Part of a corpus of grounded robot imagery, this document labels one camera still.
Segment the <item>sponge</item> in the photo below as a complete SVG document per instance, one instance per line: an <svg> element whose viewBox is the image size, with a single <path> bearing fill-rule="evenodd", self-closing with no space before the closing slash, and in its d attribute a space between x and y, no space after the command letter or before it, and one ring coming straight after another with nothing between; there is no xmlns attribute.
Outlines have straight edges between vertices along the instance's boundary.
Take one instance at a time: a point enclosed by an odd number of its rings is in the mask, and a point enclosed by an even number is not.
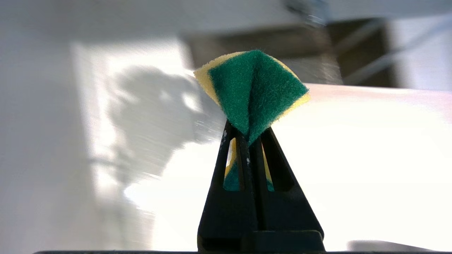
<svg viewBox="0 0 452 254"><path fill-rule="evenodd" d="M259 50L236 52L195 71L201 87L251 145L270 125L309 100L308 89L283 63ZM269 189L270 174L267 174ZM236 163L226 169L224 188L238 190Z"/></svg>

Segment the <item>green scouring pad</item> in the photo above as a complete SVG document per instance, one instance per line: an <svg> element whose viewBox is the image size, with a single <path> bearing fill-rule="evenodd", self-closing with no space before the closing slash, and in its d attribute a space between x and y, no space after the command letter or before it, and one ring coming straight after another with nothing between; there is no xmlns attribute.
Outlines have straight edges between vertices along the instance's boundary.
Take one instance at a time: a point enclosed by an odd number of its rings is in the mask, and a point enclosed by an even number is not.
<svg viewBox="0 0 452 254"><path fill-rule="evenodd" d="M259 50L221 56L195 71L202 88L251 145L275 120L309 99L308 89L280 61ZM238 190L235 146L224 188ZM266 168L268 188L273 189Z"/></svg>

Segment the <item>blurred background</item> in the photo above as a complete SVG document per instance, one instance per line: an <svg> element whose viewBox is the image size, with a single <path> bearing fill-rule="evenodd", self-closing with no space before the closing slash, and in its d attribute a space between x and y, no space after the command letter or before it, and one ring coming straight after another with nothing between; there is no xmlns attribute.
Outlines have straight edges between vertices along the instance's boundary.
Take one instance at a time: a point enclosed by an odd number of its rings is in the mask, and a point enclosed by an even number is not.
<svg viewBox="0 0 452 254"><path fill-rule="evenodd" d="M2 1L2 251L196 250L226 118L193 70L250 49L313 84L274 130L327 250L451 251L417 238L452 226L451 28L450 0Z"/></svg>

